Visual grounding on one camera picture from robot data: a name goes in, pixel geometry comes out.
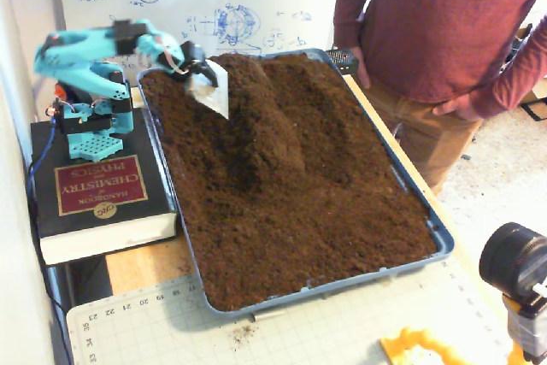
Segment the person's left hand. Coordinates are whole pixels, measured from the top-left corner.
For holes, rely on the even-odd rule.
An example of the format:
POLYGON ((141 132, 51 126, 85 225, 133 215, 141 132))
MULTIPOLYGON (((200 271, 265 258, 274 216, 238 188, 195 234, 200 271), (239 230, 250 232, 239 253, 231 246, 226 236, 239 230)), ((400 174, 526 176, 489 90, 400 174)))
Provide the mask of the person's left hand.
POLYGON ((432 109, 434 115, 455 114, 465 121, 479 121, 483 117, 473 105, 474 99, 478 96, 477 91, 458 96, 452 100, 441 103, 432 109))

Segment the person's right hand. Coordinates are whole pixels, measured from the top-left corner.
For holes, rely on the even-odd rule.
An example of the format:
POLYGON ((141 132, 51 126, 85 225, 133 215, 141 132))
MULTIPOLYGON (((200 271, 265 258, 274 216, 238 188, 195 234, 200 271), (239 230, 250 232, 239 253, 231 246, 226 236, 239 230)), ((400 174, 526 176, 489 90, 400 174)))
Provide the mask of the person's right hand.
POLYGON ((352 53, 353 57, 357 59, 358 65, 356 70, 356 76, 357 76, 357 82, 360 85, 362 89, 369 89, 370 88, 370 78, 368 76, 368 71, 366 69, 364 57, 362 54, 362 50, 359 46, 351 47, 350 52, 352 53))

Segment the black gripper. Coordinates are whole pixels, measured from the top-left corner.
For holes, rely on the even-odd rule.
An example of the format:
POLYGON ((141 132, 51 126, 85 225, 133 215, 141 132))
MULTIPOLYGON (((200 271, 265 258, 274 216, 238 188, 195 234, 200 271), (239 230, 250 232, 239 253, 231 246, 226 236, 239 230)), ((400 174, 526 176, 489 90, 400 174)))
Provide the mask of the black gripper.
POLYGON ((186 82, 186 91, 196 101, 229 118, 228 73, 218 63, 205 60, 203 49, 185 41, 171 53, 175 69, 172 79, 186 82))

